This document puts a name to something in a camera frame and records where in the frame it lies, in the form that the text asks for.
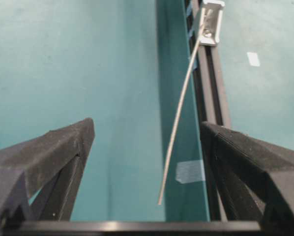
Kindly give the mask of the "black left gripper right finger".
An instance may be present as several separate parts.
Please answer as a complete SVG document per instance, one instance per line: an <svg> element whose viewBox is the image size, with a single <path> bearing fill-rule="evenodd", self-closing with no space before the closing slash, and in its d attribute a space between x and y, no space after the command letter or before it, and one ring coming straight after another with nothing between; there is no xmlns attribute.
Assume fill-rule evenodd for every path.
<svg viewBox="0 0 294 236"><path fill-rule="evenodd" d="M227 222L214 236L294 236L294 150L203 122L202 148Z"/></svg>

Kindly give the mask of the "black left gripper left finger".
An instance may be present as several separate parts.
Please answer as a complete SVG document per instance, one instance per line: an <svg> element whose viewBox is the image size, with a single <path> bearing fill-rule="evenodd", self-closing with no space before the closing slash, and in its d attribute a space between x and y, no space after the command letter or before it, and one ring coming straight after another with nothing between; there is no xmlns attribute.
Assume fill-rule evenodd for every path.
<svg viewBox="0 0 294 236"><path fill-rule="evenodd" d="M75 124L0 150L0 228L8 221L69 220L95 137Z"/></svg>

